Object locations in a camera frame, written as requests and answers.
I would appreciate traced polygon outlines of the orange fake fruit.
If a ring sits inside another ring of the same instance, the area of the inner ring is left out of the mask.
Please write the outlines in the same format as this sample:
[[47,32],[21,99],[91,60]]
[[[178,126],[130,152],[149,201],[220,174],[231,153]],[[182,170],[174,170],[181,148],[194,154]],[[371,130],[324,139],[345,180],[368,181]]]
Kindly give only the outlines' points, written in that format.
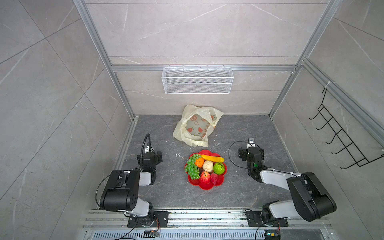
[[202,168],[203,165],[204,165],[204,162],[205,160],[203,158],[199,158],[199,159],[196,159],[195,161],[195,165],[198,167],[198,168]]

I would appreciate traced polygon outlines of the yellowish plastic bag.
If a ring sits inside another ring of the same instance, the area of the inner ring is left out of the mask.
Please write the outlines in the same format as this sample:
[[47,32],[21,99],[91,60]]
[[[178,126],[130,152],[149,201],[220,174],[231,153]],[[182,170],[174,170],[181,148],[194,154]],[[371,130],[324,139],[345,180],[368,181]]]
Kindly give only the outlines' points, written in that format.
[[223,115],[223,112],[213,107],[187,105],[173,137],[191,147],[207,148],[208,136],[213,133]]

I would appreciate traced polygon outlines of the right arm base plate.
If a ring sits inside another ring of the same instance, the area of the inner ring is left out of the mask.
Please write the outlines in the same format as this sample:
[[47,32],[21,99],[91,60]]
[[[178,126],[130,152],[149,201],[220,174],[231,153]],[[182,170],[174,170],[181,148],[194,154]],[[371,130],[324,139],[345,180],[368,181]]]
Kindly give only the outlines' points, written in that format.
[[247,218],[249,227],[288,227],[288,221],[285,218],[275,218],[267,210],[253,211],[246,209],[244,214]]

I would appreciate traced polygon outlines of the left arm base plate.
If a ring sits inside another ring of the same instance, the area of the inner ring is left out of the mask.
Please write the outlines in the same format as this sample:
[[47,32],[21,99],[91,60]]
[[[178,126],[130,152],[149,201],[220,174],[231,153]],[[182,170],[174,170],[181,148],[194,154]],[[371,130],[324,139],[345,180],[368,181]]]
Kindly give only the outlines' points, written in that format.
[[129,215],[128,228],[166,228],[169,221],[169,212],[166,211],[155,211],[150,212],[146,217],[137,217]]

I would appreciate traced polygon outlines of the red fake fruit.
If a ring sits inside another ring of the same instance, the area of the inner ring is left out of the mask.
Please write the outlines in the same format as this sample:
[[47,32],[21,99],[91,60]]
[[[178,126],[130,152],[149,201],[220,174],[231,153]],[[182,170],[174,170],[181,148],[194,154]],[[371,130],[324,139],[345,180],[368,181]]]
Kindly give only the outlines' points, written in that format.
[[208,185],[211,183],[211,175],[208,172],[203,171],[200,175],[200,183],[202,185]]

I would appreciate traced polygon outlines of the yellow fake banana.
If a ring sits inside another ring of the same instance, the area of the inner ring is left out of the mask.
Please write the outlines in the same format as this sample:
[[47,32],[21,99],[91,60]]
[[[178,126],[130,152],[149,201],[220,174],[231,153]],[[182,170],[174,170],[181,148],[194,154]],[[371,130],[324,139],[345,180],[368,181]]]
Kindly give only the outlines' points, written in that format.
[[201,155],[201,157],[202,157],[205,161],[211,161],[211,162],[215,162],[215,163],[223,163],[223,162],[225,161],[224,158],[222,158],[222,157],[217,157],[217,156]]

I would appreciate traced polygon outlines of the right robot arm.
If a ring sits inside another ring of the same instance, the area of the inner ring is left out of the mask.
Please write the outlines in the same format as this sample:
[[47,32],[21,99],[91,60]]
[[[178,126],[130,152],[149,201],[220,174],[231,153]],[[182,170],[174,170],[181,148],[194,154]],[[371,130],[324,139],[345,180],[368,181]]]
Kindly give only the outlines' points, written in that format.
[[290,192],[291,199],[263,205],[261,219],[271,225],[285,218],[302,218],[307,222],[337,210],[326,188],[312,172],[288,173],[264,165],[264,150],[255,144],[238,149],[239,158],[247,163],[249,176],[261,184],[273,185]]

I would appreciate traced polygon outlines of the green fake grapes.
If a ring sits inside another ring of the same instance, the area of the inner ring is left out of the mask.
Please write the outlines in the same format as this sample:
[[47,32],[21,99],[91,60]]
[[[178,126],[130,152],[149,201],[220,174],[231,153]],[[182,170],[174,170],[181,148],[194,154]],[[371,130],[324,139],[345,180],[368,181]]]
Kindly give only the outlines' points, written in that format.
[[186,166],[184,167],[185,172],[189,175],[191,180],[200,179],[202,168],[198,168],[195,165],[196,159],[199,159],[199,158],[201,158],[201,155],[193,154],[192,156],[190,156],[190,158],[188,159],[188,161],[186,163]]

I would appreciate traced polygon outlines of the beige fake potato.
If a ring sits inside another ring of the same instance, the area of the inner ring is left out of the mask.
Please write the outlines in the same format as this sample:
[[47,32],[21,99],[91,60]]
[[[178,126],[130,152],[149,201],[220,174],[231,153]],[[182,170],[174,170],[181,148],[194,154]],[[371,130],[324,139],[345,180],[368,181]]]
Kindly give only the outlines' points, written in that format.
[[214,163],[212,161],[204,161],[202,169],[205,172],[212,173],[214,168]]

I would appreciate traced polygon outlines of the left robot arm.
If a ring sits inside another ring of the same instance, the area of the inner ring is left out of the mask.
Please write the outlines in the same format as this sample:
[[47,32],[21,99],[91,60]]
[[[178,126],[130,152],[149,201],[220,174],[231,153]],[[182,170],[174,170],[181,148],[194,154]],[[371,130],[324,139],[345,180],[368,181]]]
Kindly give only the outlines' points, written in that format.
[[161,152],[149,151],[138,155],[143,169],[114,170],[98,202],[100,208],[110,212],[125,212],[138,218],[152,218],[153,205],[139,198],[139,187],[153,185],[157,177],[156,166],[163,161]]

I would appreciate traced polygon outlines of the green fake fruit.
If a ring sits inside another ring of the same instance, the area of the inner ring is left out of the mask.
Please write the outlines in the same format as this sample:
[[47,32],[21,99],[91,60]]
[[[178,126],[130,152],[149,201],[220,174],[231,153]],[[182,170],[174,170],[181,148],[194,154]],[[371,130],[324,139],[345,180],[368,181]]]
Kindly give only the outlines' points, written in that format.
[[223,163],[215,163],[213,171],[217,175],[222,175],[222,174],[225,173],[226,167],[225,167],[225,165]]

